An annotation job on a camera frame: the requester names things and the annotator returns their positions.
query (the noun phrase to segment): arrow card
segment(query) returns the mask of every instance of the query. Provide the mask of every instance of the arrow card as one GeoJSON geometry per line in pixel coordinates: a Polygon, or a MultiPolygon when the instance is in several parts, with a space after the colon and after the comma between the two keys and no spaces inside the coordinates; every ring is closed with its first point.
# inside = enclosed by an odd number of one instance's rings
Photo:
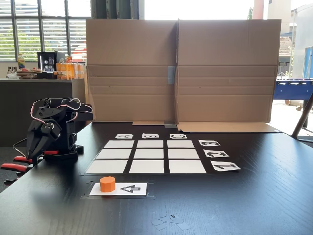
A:
{"type": "Polygon", "coordinates": [[[147,183],[116,183],[115,190],[112,192],[102,192],[100,183],[94,184],[90,196],[107,195],[143,195],[147,194],[147,183]]]}

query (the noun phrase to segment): label card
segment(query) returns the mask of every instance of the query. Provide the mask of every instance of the label card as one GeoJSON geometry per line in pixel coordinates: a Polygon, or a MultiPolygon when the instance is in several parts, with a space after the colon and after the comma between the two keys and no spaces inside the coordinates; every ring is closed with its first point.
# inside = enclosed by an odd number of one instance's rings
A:
{"type": "Polygon", "coordinates": [[[219,150],[205,150],[204,153],[209,158],[223,158],[223,157],[229,157],[224,151],[219,150]]]}
{"type": "Polygon", "coordinates": [[[184,134],[170,134],[171,139],[186,139],[186,135],[184,134]]]}
{"type": "Polygon", "coordinates": [[[234,163],[230,162],[215,162],[211,161],[213,167],[217,171],[229,171],[229,170],[240,170],[239,167],[236,166],[234,163]]]}
{"type": "Polygon", "coordinates": [[[100,183],[94,184],[90,196],[106,195],[146,195],[147,183],[116,183],[115,190],[112,192],[102,192],[100,183]]]}
{"type": "Polygon", "coordinates": [[[220,146],[217,141],[199,141],[202,146],[220,146]]]}
{"type": "Polygon", "coordinates": [[[158,138],[158,134],[142,134],[143,139],[153,139],[153,138],[158,138]]]}
{"type": "Polygon", "coordinates": [[[132,139],[133,135],[132,134],[118,134],[116,139],[132,139]]]}

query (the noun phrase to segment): white square tile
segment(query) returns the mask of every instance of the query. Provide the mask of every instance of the white square tile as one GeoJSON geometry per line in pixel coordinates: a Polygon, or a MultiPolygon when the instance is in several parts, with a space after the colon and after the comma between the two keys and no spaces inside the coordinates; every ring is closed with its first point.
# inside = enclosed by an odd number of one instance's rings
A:
{"type": "Polygon", "coordinates": [[[174,174],[205,174],[200,160],[169,160],[170,173],[174,174]]]}
{"type": "Polygon", "coordinates": [[[96,160],[86,174],[123,173],[127,160],[96,160]]]}
{"type": "Polygon", "coordinates": [[[168,158],[169,159],[199,159],[197,151],[194,148],[180,149],[173,148],[168,149],[168,158]]]}
{"type": "Polygon", "coordinates": [[[132,148],[134,141],[109,141],[104,148],[132,148]]]}
{"type": "Polygon", "coordinates": [[[164,158],[163,148],[138,148],[136,149],[134,159],[145,159],[145,158],[164,158]]]}
{"type": "Polygon", "coordinates": [[[128,159],[131,151],[131,148],[102,149],[96,159],[128,159]]]}
{"type": "Polygon", "coordinates": [[[164,173],[164,160],[133,160],[129,173],[164,173]]]}
{"type": "Polygon", "coordinates": [[[163,148],[163,141],[157,140],[138,141],[137,148],[163,148]]]}
{"type": "Polygon", "coordinates": [[[192,141],[187,140],[175,140],[167,141],[168,148],[194,148],[192,141]]]}

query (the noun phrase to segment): tree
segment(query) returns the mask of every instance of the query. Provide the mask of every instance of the tree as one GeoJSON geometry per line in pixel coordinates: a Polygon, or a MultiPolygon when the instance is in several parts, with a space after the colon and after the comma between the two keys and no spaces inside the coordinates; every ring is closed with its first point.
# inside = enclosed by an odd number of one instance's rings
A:
{"type": "Polygon", "coordinates": [[[253,13],[253,8],[250,7],[248,17],[247,17],[248,20],[252,20],[252,13],[253,13]]]}

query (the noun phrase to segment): metal pole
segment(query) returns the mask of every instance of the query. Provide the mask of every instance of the metal pole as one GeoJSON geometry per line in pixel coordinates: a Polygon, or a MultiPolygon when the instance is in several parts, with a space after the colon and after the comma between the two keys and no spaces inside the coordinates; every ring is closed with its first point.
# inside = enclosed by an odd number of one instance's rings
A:
{"type": "Polygon", "coordinates": [[[38,3],[38,23],[39,23],[39,37],[40,37],[40,49],[45,51],[45,38],[44,38],[44,26],[43,26],[43,12],[41,9],[41,0],[37,0],[38,3]]]}
{"type": "Polygon", "coordinates": [[[292,38],[291,38],[291,50],[290,50],[290,60],[289,60],[289,72],[288,72],[288,78],[290,78],[290,71],[291,71],[291,61],[292,61],[292,48],[293,48],[293,39],[294,39],[294,23],[295,23],[295,14],[297,13],[297,10],[293,12],[293,26],[292,26],[292,38]]]}
{"type": "Polygon", "coordinates": [[[296,127],[293,131],[293,134],[291,135],[292,138],[294,138],[294,139],[298,138],[299,132],[300,132],[305,120],[308,118],[310,110],[312,109],[312,106],[313,106],[313,93],[311,94],[311,97],[310,97],[307,105],[305,106],[305,108],[302,112],[300,120],[299,120],[298,124],[296,125],[296,127]]]}
{"type": "Polygon", "coordinates": [[[16,18],[15,18],[15,0],[11,0],[11,17],[12,17],[12,30],[13,30],[13,41],[14,41],[14,51],[15,51],[15,61],[18,60],[19,56],[19,38],[18,31],[16,26],[16,18]]]}
{"type": "Polygon", "coordinates": [[[67,55],[71,55],[71,50],[70,50],[70,37],[69,37],[68,4],[67,4],[67,0],[64,0],[64,7],[65,7],[65,27],[66,27],[66,36],[67,36],[67,55]]]}

